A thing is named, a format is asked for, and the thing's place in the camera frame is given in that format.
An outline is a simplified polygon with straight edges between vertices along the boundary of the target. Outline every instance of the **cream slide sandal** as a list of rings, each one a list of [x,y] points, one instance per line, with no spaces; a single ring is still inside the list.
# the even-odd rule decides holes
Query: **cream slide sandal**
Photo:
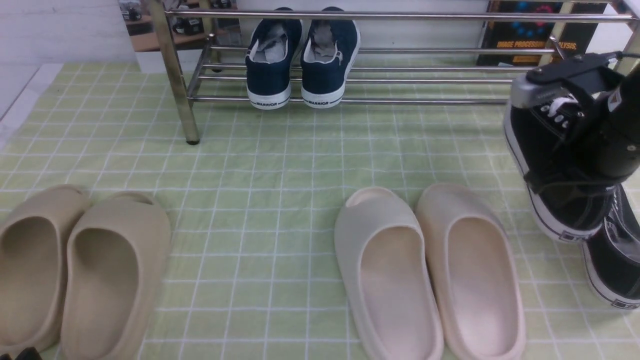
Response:
[[[80,218],[68,244],[61,346],[67,359],[128,360],[142,343],[170,252],[171,228],[151,197],[121,192]]]
[[[373,360],[440,359],[444,341],[420,225],[396,194],[358,190],[335,222],[335,252],[362,345]]]
[[[48,188],[0,225],[0,354],[58,340],[67,289],[67,240],[89,208],[73,185]]]
[[[454,184],[425,190],[416,216],[451,351],[462,360],[520,359],[524,312],[499,220],[476,194]]]

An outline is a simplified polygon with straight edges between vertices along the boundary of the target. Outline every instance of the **tiled floor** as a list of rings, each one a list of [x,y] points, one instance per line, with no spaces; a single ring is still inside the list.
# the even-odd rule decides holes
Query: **tiled floor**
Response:
[[[205,87],[243,92],[232,83]],[[505,86],[348,91],[508,94]],[[69,64],[0,154],[4,214],[59,183],[84,185],[94,200],[144,190],[166,207],[173,251],[140,359],[365,359],[335,260],[337,212],[363,186],[386,186],[412,205],[443,181],[481,194],[509,234],[526,308],[526,359],[640,354],[640,312],[601,303],[578,248],[536,228],[502,137],[502,108],[291,104],[263,112],[198,104],[195,113],[202,142],[192,147],[166,76],[129,64]],[[628,185],[634,204],[638,184]],[[44,356],[63,359],[57,348]]]

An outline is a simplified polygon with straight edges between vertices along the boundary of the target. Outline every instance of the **shoelace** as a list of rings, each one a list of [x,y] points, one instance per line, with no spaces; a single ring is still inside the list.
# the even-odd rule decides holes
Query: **shoelace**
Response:
[[[561,126],[563,129],[569,127],[569,121],[564,119],[564,115],[559,114],[558,110],[564,104],[577,104],[578,100],[576,100],[572,95],[558,97],[557,99],[551,102],[551,105],[544,105],[540,108],[541,111],[547,113],[547,116],[554,119],[556,124],[562,123]]]

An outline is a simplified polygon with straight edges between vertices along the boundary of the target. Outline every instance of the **metal shoe rack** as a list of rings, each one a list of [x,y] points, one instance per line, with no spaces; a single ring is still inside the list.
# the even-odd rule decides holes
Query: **metal shoe rack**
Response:
[[[527,54],[541,55],[540,65],[551,61],[554,54],[562,56],[562,50],[556,39],[561,38],[566,23],[626,23],[633,35],[626,46],[626,51],[637,53],[640,51],[640,36],[638,28],[640,20],[636,15],[640,6],[634,4],[634,0],[574,0],[562,2],[559,13],[413,13],[413,12],[279,12],[279,11],[244,11],[244,10],[219,10],[212,9],[209,0],[200,0],[200,9],[165,9],[163,0],[151,0],[149,10],[160,44],[164,65],[169,77],[178,114],[187,143],[196,145],[200,142],[200,135],[196,127],[192,106],[194,102],[247,102],[246,97],[240,96],[213,96],[199,94],[198,89],[202,81],[244,81],[242,76],[226,76],[219,74],[222,70],[243,70],[243,63],[222,63],[221,52],[244,52],[246,48],[241,46],[222,46],[217,44],[215,34],[215,18],[228,19],[348,19],[348,20],[417,20],[417,21],[520,21],[520,22],[553,22],[547,47],[545,49],[477,49],[477,48],[361,48],[360,54]],[[623,13],[604,14],[572,14],[574,3],[612,3],[617,9],[625,9]],[[195,73],[189,82],[185,83],[178,54],[173,41],[170,27],[170,17],[203,18],[207,45],[202,51],[197,63]],[[636,61],[624,59],[616,64],[616,70],[626,74],[631,71]],[[421,66],[421,67],[366,67],[356,66],[351,70],[356,72],[522,72],[530,67],[478,67],[478,66]],[[300,81],[300,77],[293,77],[293,81]],[[408,85],[435,85],[435,84],[504,84],[511,82],[509,78],[365,78],[348,79],[348,83],[360,84],[408,84]],[[301,98],[292,97],[290,101],[301,102]],[[388,104],[388,105],[504,105],[507,99],[394,99],[394,98],[348,98],[342,99],[346,104]]]

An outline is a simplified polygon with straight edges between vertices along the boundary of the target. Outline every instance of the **white grid line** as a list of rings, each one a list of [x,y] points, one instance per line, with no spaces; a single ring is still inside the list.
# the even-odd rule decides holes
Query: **white grid line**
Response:
[[[312,285],[322,283],[337,285],[341,283],[339,278],[320,273],[315,274],[312,273],[312,270],[316,269],[314,262],[318,259],[331,258],[335,255],[335,252],[330,248],[316,248],[316,245],[321,245],[318,242],[319,239],[327,239],[333,232],[332,224],[324,222],[321,216],[337,214],[341,206],[337,203],[328,204],[322,197],[326,193],[330,193],[335,200],[338,196],[342,196],[342,199],[345,200],[347,194],[358,189],[357,186],[346,185],[348,183],[354,184],[355,178],[350,179],[350,176],[360,177],[358,180],[362,186],[367,186],[367,183],[370,182],[370,184],[387,186],[396,193],[403,193],[407,201],[413,201],[414,199],[410,199],[409,196],[414,197],[424,189],[420,187],[421,182],[416,180],[422,176],[425,178],[425,184],[435,179],[441,181],[445,179],[448,181],[464,180],[471,189],[481,192],[481,195],[486,195],[491,200],[496,200],[500,206],[500,208],[494,209],[496,214],[504,219],[505,223],[510,222],[506,232],[510,238],[515,240],[512,243],[515,246],[514,258],[518,262],[518,266],[522,266],[520,270],[524,270],[518,283],[521,287],[530,288],[532,291],[530,296],[536,300],[535,303],[528,304],[525,310],[533,313],[533,316],[543,317],[546,331],[550,336],[549,339],[534,338],[528,340],[528,343],[552,345],[558,358],[562,357],[561,345],[563,344],[594,344],[598,349],[597,356],[599,357],[604,357],[604,350],[609,350],[611,345],[636,344],[640,346],[640,338],[636,334],[637,331],[634,330],[634,326],[637,325],[635,317],[628,316],[628,312],[614,308],[588,307],[587,302],[590,302],[591,299],[585,299],[582,292],[578,291],[588,285],[586,278],[575,277],[577,269],[574,266],[578,261],[582,261],[579,252],[565,249],[555,243],[553,246],[542,247],[531,243],[540,237],[540,232],[531,227],[526,222],[528,220],[522,222],[522,219],[529,216],[530,209],[528,204],[521,205],[520,202],[521,199],[526,199],[527,194],[521,185],[514,182],[514,179],[520,177],[517,169],[513,168],[510,162],[506,162],[510,161],[510,155],[506,147],[502,146],[503,137],[499,126],[501,109],[491,108],[485,112],[484,108],[464,108],[461,110],[452,107],[429,107],[427,110],[426,107],[418,106],[407,110],[405,106],[391,106],[387,108],[389,110],[382,111],[378,107],[364,105],[359,106],[362,113],[354,113],[351,110],[348,111],[349,108],[340,107],[327,110],[322,114],[318,110],[309,110],[292,104],[284,109],[286,115],[282,110],[280,113],[264,111],[260,113],[261,116],[258,119],[255,116],[256,110],[248,105],[206,106],[197,104],[195,106],[196,117],[202,120],[203,115],[207,114],[208,121],[204,122],[203,144],[199,148],[191,149],[181,146],[184,138],[180,132],[179,123],[176,121],[177,113],[173,108],[168,108],[169,103],[165,101],[171,97],[168,84],[166,82],[158,83],[157,76],[141,76],[137,70],[130,72],[129,70],[133,67],[134,65],[130,65],[124,71],[114,72],[108,66],[100,68],[82,66],[76,70],[66,70],[65,76],[69,84],[56,84],[61,95],[46,94],[45,97],[48,99],[38,105],[38,108],[33,111],[33,116],[28,120],[29,131],[12,138],[12,141],[19,146],[11,146],[10,142],[2,152],[0,160],[7,160],[8,165],[0,169],[0,179],[4,177],[0,195],[17,201],[45,188],[47,183],[56,178],[70,181],[73,177],[74,181],[82,181],[82,178],[86,176],[87,179],[94,182],[93,185],[88,185],[93,194],[117,192],[133,187],[138,191],[152,192],[157,197],[167,196],[165,209],[173,221],[177,221],[178,224],[173,235],[179,236],[182,241],[179,243],[180,246],[174,246],[172,249],[170,264],[173,263],[173,265],[169,266],[163,283],[172,289],[183,287],[189,289],[189,293],[184,294],[183,297],[191,295],[191,298],[180,302],[163,302],[162,306],[155,308],[155,312],[162,314],[162,316],[184,314],[180,315],[185,316],[180,321],[184,325],[184,332],[182,332],[181,338],[179,335],[171,335],[175,334],[175,330],[164,335],[161,332],[163,329],[157,328],[157,326],[168,326],[165,330],[172,330],[172,326],[178,325],[163,324],[161,316],[156,328],[145,337],[143,346],[138,352],[138,359],[146,358],[149,355],[148,352],[143,351],[145,346],[162,343],[174,344],[176,348],[180,348],[179,357],[181,359],[188,356],[186,351],[189,350],[186,345],[220,344],[224,349],[221,357],[226,355],[228,359],[233,355],[232,350],[225,347],[226,344],[246,343],[248,345],[264,345],[261,356],[263,360],[266,360],[270,355],[268,353],[270,344],[299,343],[305,344],[305,359],[312,356],[310,345],[345,344],[346,355],[344,356],[350,360],[354,356],[352,351],[355,349],[351,347],[360,347],[358,345],[360,341],[355,338],[356,332],[351,326],[351,311],[348,301],[345,301],[344,304],[335,303],[337,306],[334,307],[311,306],[316,304],[312,298],[315,296],[311,292]],[[79,79],[81,74],[86,74],[89,68],[91,68],[91,74],[95,76],[95,79],[83,77],[82,86],[87,89],[87,94],[70,95],[71,90],[75,90],[74,93],[78,94],[78,88],[74,87],[78,83],[76,79]],[[100,77],[103,74],[119,76],[119,79],[110,81],[109,86],[102,86]],[[136,76],[140,83],[128,83],[127,77],[130,74],[138,74]],[[219,91],[225,91],[225,89],[233,92],[244,91],[241,86],[233,88],[225,86],[225,89],[220,90],[218,85],[219,83],[214,84],[215,94],[218,94]],[[423,97],[423,93],[415,85],[403,88],[390,85],[356,87],[364,93],[364,97],[371,97],[372,92],[375,92],[376,96],[383,93],[393,95],[396,91],[404,92],[407,89],[415,94],[416,98]],[[96,96],[92,94],[94,88],[100,91],[109,90],[111,95]],[[470,97],[469,88],[464,86],[463,89],[466,96]],[[493,86],[483,89],[488,89],[489,97],[495,97]],[[134,91],[135,94],[124,96],[125,91]],[[444,96],[444,92],[445,87],[438,86],[436,91],[429,91],[429,94],[437,98]],[[131,106],[119,106],[122,104],[120,101],[127,97],[134,98]],[[99,102],[92,103],[98,104],[99,108],[84,108],[85,104],[88,105],[88,100],[92,98],[99,98]],[[65,102],[65,105],[73,102],[77,103],[77,106],[65,106],[69,109],[61,109],[59,106],[61,102],[68,99],[72,100]],[[159,102],[155,108],[151,108],[151,106],[139,104],[139,99],[150,99],[154,102],[159,99]],[[335,111],[333,114],[336,115],[326,116],[325,114],[329,111]],[[122,116],[122,121],[118,121],[117,116]],[[84,132],[74,131],[76,127],[83,128]],[[70,146],[63,147],[63,142],[67,140],[70,141]],[[95,142],[99,142],[98,147],[92,147]],[[154,149],[157,144],[163,144],[163,147]],[[90,156],[104,161],[101,169],[94,170],[86,166],[86,160]],[[158,161],[162,161],[161,170],[139,169],[141,165],[139,161],[147,160],[142,159],[144,156],[153,156]],[[429,168],[421,168],[419,161],[421,156],[428,158]],[[193,161],[193,166],[189,163],[187,166],[176,167],[176,157]],[[253,166],[250,166],[249,159],[253,160]],[[447,160],[455,161],[456,159],[456,163],[460,166],[459,170],[453,169],[445,163]],[[471,168],[470,166],[474,165],[474,159],[488,161],[488,164],[485,168],[477,166]],[[122,160],[122,162],[112,166],[109,162],[113,162],[113,160]],[[54,161],[68,165],[70,170],[49,170],[49,165]],[[391,163],[391,161],[400,161],[400,164]],[[31,164],[44,168],[38,170]],[[154,165],[151,169],[160,168],[158,165],[160,164]],[[265,181],[257,183],[258,175],[277,180],[273,182],[273,186],[269,187]],[[297,180],[297,183],[288,183],[285,176],[308,179],[304,181],[309,183],[303,183],[302,180]],[[24,186],[21,186],[21,177],[28,180],[25,181]],[[155,183],[155,186],[145,186],[145,183],[140,181],[145,177]],[[208,177],[212,179],[211,183],[202,181]],[[122,185],[112,184],[109,179],[117,179]],[[173,184],[170,183],[172,179],[176,179]],[[475,179],[486,179],[486,181],[475,183]],[[634,188],[634,185],[631,184],[631,182],[628,183],[631,188],[627,187],[626,190],[634,205],[634,211],[639,212],[635,196],[640,193],[640,188]],[[211,199],[209,202],[213,204],[197,203],[196,200],[200,194],[208,196],[208,199]],[[244,200],[239,203],[240,205],[222,201],[222,195],[226,196],[228,200],[229,197],[235,196],[234,194],[246,199],[246,206],[242,205]],[[296,195],[301,195],[305,199],[299,207],[283,206],[285,205],[284,197],[293,199]],[[276,196],[279,196],[277,206],[272,205],[276,201]],[[264,208],[259,208],[261,205],[254,206],[251,199],[258,197],[267,199],[268,205],[266,202]],[[0,204],[0,211],[5,214],[11,210],[10,208],[11,206]],[[272,224],[265,224],[265,226],[247,224],[248,216],[252,217],[261,211],[277,213],[277,217],[274,216],[276,219],[275,227]],[[305,219],[305,225],[309,221],[307,228],[288,227],[285,218],[282,217],[283,211],[308,213],[310,218]],[[234,213],[240,212],[244,214],[242,224],[239,221],[220,223],[220,225],[214,223],[214,217],[229,218]],[[248,242],[245,241],[249,236],[253,236],[252,239],[256,240],[261,240],[264,237],[264,241],[270,242],[264,243],[266,247],[259,245],[259,247],[250,250],[247,246]],[[308,243],[304,244],[308,245],[308,251],[302,248],[304,246],[302,243],[296,249],[286,249],[283,242],[285,238],[296,241],[303,238],[308,239]],[[540,237],[540,241],[551,240]],[[269,261],[267,258],[271,260],[271,277],[268,277]],[[300,279],[279,279],[276,276],[276,262],[280,259],[296,258],[307,260],[306,263],[302,261],[303,266],[307,269],[307,276]],[[256,259],[267,261],[265,265],[267,276],[242,276],[238,274],[241,261]],[[222,279],[203,279],[203,277],[209,277],[203,274],[202,268],[208,261],[229,261],[235,266],[235,272],[230,269],[233,274],[223,274],[220,276]],[[541,273],[539,267],[544,266],[546,261],[554,264],[557,271],[566,275],[566,279],[546,278],[545,276],[548,275],[542,275],[544,273]],[[222,305],[220,303],[197,303],[195,300],[198,289],[205,284],[231,289],[231,292],[226,294],[229,295],[228,306],[226,302]],[[258,306],[236,306],[236,304],[242,305],[238,301],[234,303],[233,299],[236,292],[235,287],[238,284],[245,286],[256,284],[259,285],[259,288],[264,287],[264,289],[268,287],[269,293],[265,294],[266,291],[264,291],[261,294],[263,301],[256,303]],[[561,303],[554,303],[553,306],[549,303],[545,304],[543,300],[547,299],[542,295],[546,296],[547,294],[543,294],[541,289],[554,285],[571,289],[571,292],[568,291],[567,294],[571,293],[577,303],[575,305],[568,303],[567,306],[563,306]],[[292,286],[292,289],[303,289],[306,286],[305,294],[300,293],[301,298],[306,296],[306,299],[299,299],[295,306],[277,304],[278,307],[275,307],[273,306],[275,304],[273,302],[275,301],[275,286]],[[224,326],[224,336],[220,333],[218,335],[212,334],[211,339],[189,339],[189,322],[192,320],[193,311],[223,314],[226,312],[227,321],[220,325]],[[261,333],[259,338],[255,339],[230,338],[228,331],[234,311],[256,311],[266,315],[264,318],[266,322],[260,323],[265,326],[264,335]],[[271,333],[269,328],[275,329],[270,324],[273,320],[272,311],[306,314],[304,335],[301,333],[300,338],[290,339],[290,336],[281,337]],[[318,338],[316,336],[318,333],[312,327],[315,326],[312,323],[312,311],[344,313],[344,321],[340,315],[339,323],[334,325],[345,326],[345,338],[326,339],[327,335],[325,334]],[[550,319],[553,320],[552,318],[559,314],[572,314],[576,318],[581,318],[580,323],[584,320],[587,327],[581,336],[587,338],[571,340],[559,338],[557,334],[554,334],[552,325],[556,325],[551,323]],[[607,339],[599,335],[598,331],[601,329],[595,327],[596,323],[593,322],[592,316],[597,318],[605,315],[611,316],[612,321],[617,321],[615,326],[618,326],[618,330],[625,331],[625,335],[620,336],[622,338]],[[532,351],[528,356],[537,354],[535,348]],[[60,352],[58,347],[55,350],[55,359],[60,356]]]

